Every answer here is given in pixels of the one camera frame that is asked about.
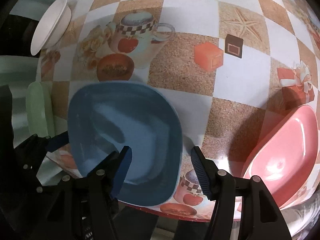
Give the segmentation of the pale green curtain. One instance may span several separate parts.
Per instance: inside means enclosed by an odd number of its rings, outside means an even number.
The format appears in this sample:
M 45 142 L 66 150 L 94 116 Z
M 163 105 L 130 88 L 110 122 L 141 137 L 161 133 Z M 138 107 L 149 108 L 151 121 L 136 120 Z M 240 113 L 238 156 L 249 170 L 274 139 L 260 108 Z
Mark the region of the pale green curtain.
M 1 0 L 1 85 L 12 94 L 13 145 L 30 136 L 25 107 L 28 86 L 36 80 L 39 55 L 30 52 L 39 20 L 55 0 Z

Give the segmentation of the blue square plate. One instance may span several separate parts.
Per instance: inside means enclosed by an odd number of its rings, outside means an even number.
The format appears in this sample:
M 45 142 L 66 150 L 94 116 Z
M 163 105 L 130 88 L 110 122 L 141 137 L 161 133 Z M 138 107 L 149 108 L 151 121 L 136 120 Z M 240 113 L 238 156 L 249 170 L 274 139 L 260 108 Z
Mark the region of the blue square plate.
M 182 160 L 182 128 L 175 109 L 158 90 L 130 81 L 86 85 L 70 100 L 67 125 L 82 176 L 111 152 L 129 146 L 132 161 L 118 199 L 152 207 L 173 196 Z

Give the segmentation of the pink square plate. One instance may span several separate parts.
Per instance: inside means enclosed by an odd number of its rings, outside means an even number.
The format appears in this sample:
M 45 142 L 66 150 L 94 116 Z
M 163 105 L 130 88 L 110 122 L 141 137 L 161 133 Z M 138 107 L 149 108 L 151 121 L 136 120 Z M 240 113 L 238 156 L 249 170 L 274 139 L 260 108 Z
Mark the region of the pink square plate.
M 249 154 L 242 178 L 259 176 L 279 207 L 307 181 L 318 154 L 314 110 L 302 105 L 291 111 Z

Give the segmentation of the light green square plate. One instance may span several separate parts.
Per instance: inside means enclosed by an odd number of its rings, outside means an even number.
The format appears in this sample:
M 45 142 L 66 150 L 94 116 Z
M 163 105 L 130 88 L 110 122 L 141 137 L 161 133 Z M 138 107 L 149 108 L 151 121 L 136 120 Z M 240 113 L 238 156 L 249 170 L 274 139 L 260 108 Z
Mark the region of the light green square plate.
M 28 128 L 31 135 L 54 137 L 55 127 L 49 88 L 41 82 L 32 82 L 25 98 Z

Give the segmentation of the patterned checkered tablecloth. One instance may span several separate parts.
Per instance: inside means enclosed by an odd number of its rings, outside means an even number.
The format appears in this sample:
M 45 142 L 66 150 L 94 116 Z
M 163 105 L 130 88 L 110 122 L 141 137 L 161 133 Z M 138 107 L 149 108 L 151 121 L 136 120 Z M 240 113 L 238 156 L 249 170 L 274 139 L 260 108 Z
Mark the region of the patterned checkered tablecloth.
M 71 22 L 41 52 L 56 131 L 73 94 L 130 79 L 175 107 L 184 146 L 239 176 L 295 106 L 319 112 L 319 31 L 304 0 L 68 0 Z

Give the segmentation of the white foam bowl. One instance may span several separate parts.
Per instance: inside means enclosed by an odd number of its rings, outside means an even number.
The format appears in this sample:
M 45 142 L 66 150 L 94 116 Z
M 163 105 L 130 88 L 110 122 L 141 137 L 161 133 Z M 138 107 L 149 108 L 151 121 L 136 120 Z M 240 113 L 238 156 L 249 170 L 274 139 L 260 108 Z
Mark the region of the white foam bowl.
M 71 17 L 68 0 L 53 2 L 36 27 L 30 46 L 31 55 L 35 56 L 41 49 L 57 44 L 67 30 Z

